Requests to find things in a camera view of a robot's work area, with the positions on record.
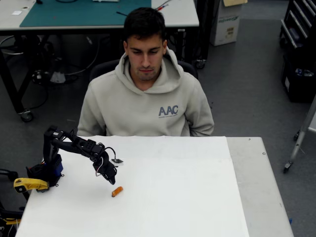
caster wheel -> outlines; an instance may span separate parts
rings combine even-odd
[[[31,112],[25,113],[21,115],[21,120],[23,122],[30,122],[34,118],[33,114]]]
[[[290,163],[290,162],[288,162],[288,163],[285,164],[284,170],[283,170],[283,174],[286,174],[286,173],[288,172],[288,170],[290,169],[290,167],[291,167],[292,164],[293,164],[293,163]]]
[[[283,174],[286,174],[288,172],[289,168],[284,168]]]
[[[295,136],[293,137],[293,140],[294,140],[295,142],[297,141],[299,135],[300,135],[300,131],[298,131],[298,132],[295,134]]]
[[[8,175],[8,178],[10,181],[14,181],[15,179],[18,178],[18,173],[15,172],[15,171],[12,171],[9,175]]]
[[[286,45],[285,38],[281,38],[279,43],[280,43],[281,48],[285,48],[285,45]]]
[[[195,63],[197,69],[203,69],[205,67],[205,60],[197,60]]]

man's nose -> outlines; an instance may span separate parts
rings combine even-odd
[[[147,55],[147,54],[144,54],[144,59],[143,59],[142,66],[143,66],[144,68],[147,68],[147,67],[150,66],[150,62],[149,62],[149,58],[148,58],[148,55]]]

office chair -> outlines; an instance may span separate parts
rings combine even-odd
[[[119,64],[119,59],[113,60],[110,62],[101,63],[101,64],[95,66],[91,70],[89,81],[92,81],[93,79],[95,79],[95,78],[97,78],[105,73],[113,71],[118,64]],[[193,77],[198,79],[198,72],[191,64],[183,62],[183,61],[178,61],[178,64],[183,68],[183,70],[185,72],[190,73]]]

small orange cylinder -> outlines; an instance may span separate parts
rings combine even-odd
[[[123,187],[119,186],[117,189],[115,189],[113,192],[112,192],[112,197],[115,197],[116,195],[118,195],[120,192],[123,191]]]

